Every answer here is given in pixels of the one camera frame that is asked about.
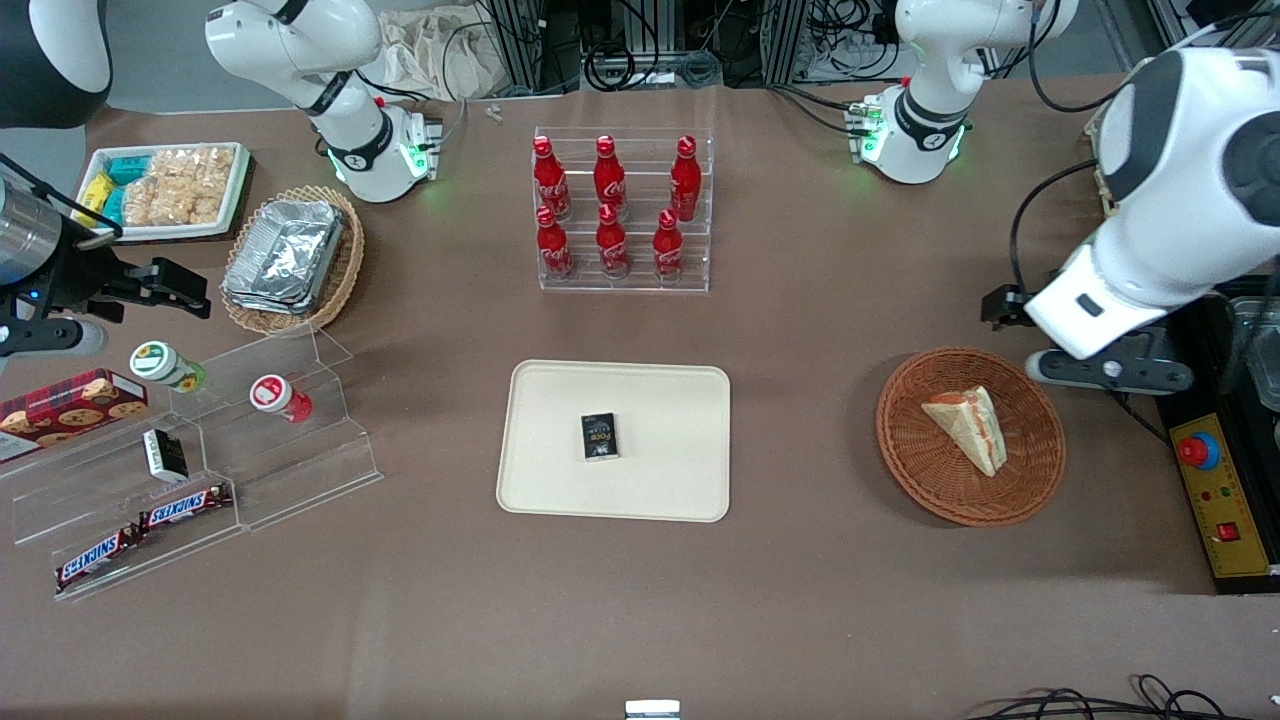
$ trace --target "wicker basket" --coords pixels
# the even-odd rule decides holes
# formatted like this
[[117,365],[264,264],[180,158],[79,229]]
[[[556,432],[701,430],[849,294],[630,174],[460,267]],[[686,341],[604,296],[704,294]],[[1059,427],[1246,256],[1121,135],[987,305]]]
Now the wicker basket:
[[244,245],[244,237],[248,236],[248,228],[253,224],[253,220],[256,220],[262,213],[262,209],[266,208],[268,202],[274,202],[276,200],[301,200],[307,202],[324,200],[334,208],[338,208],[344,215],[346,224],[342,229],[342,237],[338,241],[340,245],[338,246],[337,254],[334,254],[333,265],[329,268],[329,277],[325,279],[324,288],[320,291],[320,302],[317,307],[310,315],[287,315],[283,313],[250,310],[233,304],[227,297],[225,292],[223,293],[223,305],[227,307],[227,313],[230,314],[232,320],[236,320],[237,325],[264,334],[278,333],[294,325],[301,325],[308,320],[315,327],[323,328],[338,316],[342,306],[346,305],[347,299],[351,297],[351,291],[356,287],[356,277],[360,274],[360,263],[365,259],[365,231],[360,227],[360,218],[356,215],[356,209],[352,208],[351,201],[343,197],[339,192],[328,187],[314,187],[310,184],[306,187],[285,190],[260,205],[259,209],[253,211],[253,215],[241,227],[239,234],[236,236],[236,245],[232,246],[230,258],[227,259],[228,269],[230,269],[232,263],[236,261],[236,255],[239,254],[241,247]]
[[[920,407],[929,397],[983,386],[1009,461],[988,478]],[[881,392],[876,437],[893,478],[931,512],[977,528],[1011,525],[1048,503],[1066,466],[1062,423],[1021,369],[966,347],[922,352]]]

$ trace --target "red button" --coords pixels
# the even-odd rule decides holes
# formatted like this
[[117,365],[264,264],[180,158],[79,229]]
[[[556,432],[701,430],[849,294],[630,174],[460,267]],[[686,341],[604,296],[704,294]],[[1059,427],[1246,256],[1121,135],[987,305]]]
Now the red button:
[[1199,468],[1208,462],[1208,445],[1198,437],[1183,438],[1178,441],[1178,459],[1192,468]]

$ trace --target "acrylic display rack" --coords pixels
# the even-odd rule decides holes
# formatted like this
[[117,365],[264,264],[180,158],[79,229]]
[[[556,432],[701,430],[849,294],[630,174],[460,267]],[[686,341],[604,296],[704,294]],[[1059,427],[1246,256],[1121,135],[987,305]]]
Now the acrylic display rack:
[[[552,140],[556,156],[564,165],[568,182],[570,215],[561,220],[568,236],[576,272],[572,278],[549,278],[538,255],[538,282],[544,291],[612,291],[612,292],[677,292],[705,293],[712,282],[712,196],[714,169],[714,142],[710,127],[671,128],[584,128],[540,127],[536,135]],[[627,173],[627,215],[622,227],[627,231],[627,254],[631,273],[622,279],[609,279],[600,265],[595,245],[599,225],[599,202],[595,199],[595,138],[612,135],[617,158]],[[689,223],[680,223],[685,237],[684,274],[680,282],[660,284],[654,273],[653,233],[658,229],[658,213],[671,205],[671,165],[676,160],[676,141],[682,135],[698,140],[698,164],[703,170],[698,211]],[[534,210],[541,205],[538,186],[532,183]],[[530,214],[530,228],[536,234],[538,225]]]
[[[230,483],[233,506],[163,525],[55,594],[82,598],[381,479],[369,434],[347,414],[333,369],[349,357],[328,333],[303,324],[202,361],[206,380],[193,393],[166,397],[150,386],[150,414],[0,469],[0,484],[14,498],[14,541],[50,553],[52,592],[54,569],[137,521],[138,512]],[[269,373],[311,397],[306,421],[291,424],[250,405],[250,386]],[[151,428],[182,442],[188,482],[168,484],[147,473],[142,433]]]

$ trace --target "yellow snack package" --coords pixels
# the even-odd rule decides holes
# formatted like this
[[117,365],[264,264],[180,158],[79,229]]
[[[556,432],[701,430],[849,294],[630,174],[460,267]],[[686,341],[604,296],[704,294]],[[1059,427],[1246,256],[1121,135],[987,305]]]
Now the yellow snack package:
[[[106,205],[106,199],[111,196],[113,190],[115,190],[115,183],[111,182],[111,178],[108,177],[106,173],[99,172],[93,176],[93,179],[88,181],[88,187],[84,188],[84,195],[79,197],[79,204],[95,213],[101,213],[102,208]],[[72,213],[72,219],[87,228],[97,227],[97,220],[90,218],[79,210]]]

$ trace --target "table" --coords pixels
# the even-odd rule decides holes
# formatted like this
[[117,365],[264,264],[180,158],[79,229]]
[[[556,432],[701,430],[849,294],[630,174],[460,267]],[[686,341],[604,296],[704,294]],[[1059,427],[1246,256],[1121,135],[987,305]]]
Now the table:
[[[1050,83],[1064,101],[1116,78]],[[826,91],[858,97],[868,87]],[[964,529],[910,501],[873,407],[910,354],[1020,361],[991,333],[1019,200],[1087,156],[1085,118],[1020,81],[979,96],[960,158],[902,187],[763,91],[502,101],[445,146],[440,181],[360,204],[369,254],[330,325],[355,359],[351,414],[387,478],[79,603],[49,557],[0,543],[0,708],[9,717],[617,717],[676,697],[703,717],[960,717],[1071,685],[1132,700],[1151,671],[1243,715],[1274,714],[1280,612],[1212,597],[1167,450],[1101,393],[1048,388],[1066,478],[1029,521]],[[709,296],[543,295],[534,278],[535,126],[660,126],[714,109]],[[91,147],[236,140],[250,202],[334,184],[297,111],[108,111]],[[1023,228],[1029,278],[1098,223],[1087,176]],[[145,260],[156,249],[122,252]],[[168,246],[216,286],[227,245]],[[161,337],[207,357],[255,336],[129,307],[101,364]],[[530,357],[710,364],[733,382],[732,505],[710,525],[512,515],[494,500],[507,384]],[[9,395],[83,360],[19,360]]]

